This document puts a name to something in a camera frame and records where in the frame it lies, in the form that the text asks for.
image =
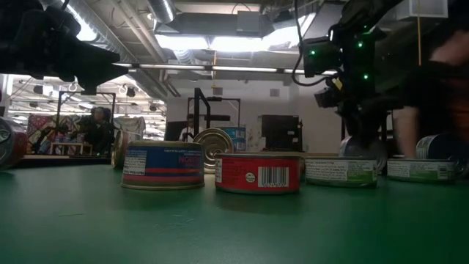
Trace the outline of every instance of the black cable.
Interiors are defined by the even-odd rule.
[[[251,8],[249,8],[246,4],[244,4],[244,3],[236,3],[236,4],[234,5],[233,9],[232,9],[232,14],[233,14],[233,12],[235,12],[235,8],[238,6],[238,4],[242,4],[242,5],[245,6],[249,11],[252,12]]]
[[[298,56],[298,59],[295,63],[295,67],[293,68],[292,80],[297,85],[304,86],[304,87],[312,87],[312,86],[320,84],[321,82],[323,82],[328,77],[323,77],[319,81],[315,81],[315,82],[310,83],[310,84],[304,84],[304,83],[302,83],[302,82],[300,82],[296,79],[296,70],[298,69],[298,66],[300,65],[301,59],[303,58],[303,36],[301,35],[300,21],[298,21],[298,19],[300,17],[298,15],[298,0],[294,0],[294,4],[295,4],[294,11],[295,11],[296,30],[297,30],[297,33],[298,33],[298,52],[300,53],[300,55]]]
[[[65,0],[64,4],[62,4],[62,8],[60,9],[65,11],[67,9],[68,3],[70,3],[70,0]]]

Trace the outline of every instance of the can lid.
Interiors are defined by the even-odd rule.
[[[215,168],[215,155],[219,153],[233,153],[235,147],[232,139],[225,131],[209,128],[197,134],[193,139],[204,147],[204,165],[206,169]]]
[[[281,158],[281,159],[299,159],[298,155],[275,155],[275,154],[244,154],[244,153],[218,153],[215,158]]]
[[[0,117],[0,166],[3,166],[5,162],[8,161],[13,152],[19,151],[15,150],[15,133],[19,131],[24,131],[24,129],[8,118]]]
[[[202,147],[199,143],[189,142],[171,142],[171,141],[153,141],[153,140],[135,140],[129,143],[129,146],[145,147]]]

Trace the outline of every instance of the white label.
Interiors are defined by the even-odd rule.
[[[288,187],[288,167],[259,167],[257,174],[258,187]]]
[[[447,180],[453,172],[453,164],[443,162],[388,161],[388,175],[394,177],[431,177],[434,175],[438,180]]]
[[[236,137],[244,139],[245,138],[245,133],[244,131],[236,131]]]
[[[346,161],[326,161],[306,159],[306,177],[318,180],[347,181]]]
[[[245,150],[245,144],[242,142],[236,143],[236,149],[237,150]]]
[[[221,183],[221,159],[215,159],[215,182]]]
[[[147,164],[146,150],[128,150],[125,154],[124,174],[126,175],[145,175],[145,166]]]

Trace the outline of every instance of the metal frame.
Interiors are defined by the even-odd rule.
[[[241,121],[241,99],[239,98],[206,98],[200,88],[195,88],[195,96],[194,98],[188,98],[188,114],[189,110],[191,107],[191,101],[195,99],[194,105],[193,105],[193,115],[194,115],[194,127],[197,127],[197,131],[194,128],[194,133],[197,132],[199,133],[199,110],[200,110],[200,99],[204,101],[205,106],[207,107],[207,128],[210,128],[210,104],[209,102],[221,102],[224,100],[233,100],[237,101],[237,126],[240,127],[240,121]]]

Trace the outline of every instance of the wall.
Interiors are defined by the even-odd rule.
[[[211,81],[173,80],[173,84],[183,98],[168,99],[166,118],[171,121],[183,121],[187,114],[187,97],[193,97],[193,88],[200,87],[206,97],[213,96]],[[217,87],[224,88],[223,98],[241,99],[240,123],[247,129],[247,150],[259,151],[263,148],[260,137],[260,123],[258,117],[262,114],[291,114],[289,107],[289,86],[284,86],[281,81],[216,81]],[[280,97],[271,98],[270,89],[280,89]],[[237,102],[230,105],[227,101],[212,102],[210,104],[212,114],[225,114],[231,117],[231,124],[227,122],[214,122],[211,126],[236,126]],[[201,103],[201,114],[206,114],[206,108]]]
[[[315,79],[301,79],[313,82]],[[187,114],[187,97],[193,97],[193,88],[201,87],[205,96],[212,96],[211,81],[174,80],[173,84],[184,98],[168,100],[168,121],[182,121]],[[298,115],[303,121],[303,149],[310,153],[337,153],[341,141],[341,119],[335,109],[321,109],[317,106],[314,93],[323,89],[323,83],[315,87],[299,87],[296,84],[284,86],[280,81],[217,81],[218,87],[224,88],[224,98],[241,98],[241,123],[244,124],[253,139],[259,136],[258,116],[261,114]],[[279,98],[270,98],[270,88],[280,89]],[[226,102],[212,103],[213,114],[228,114],[232,125],[236,125],[237,111]],[[248,141],[248,150],[259,150],[259,142]]]
[[[300,78],[303,83],[311,83],[317,78]],[[322,109],[317,106],[314,93],[324,89],[321,83],[314,87],[299,87],[298,96],[292,98],[296,111],[303,121],[303,150],[310,153],[338,153],[341,142],[341,118],[334,109]]]

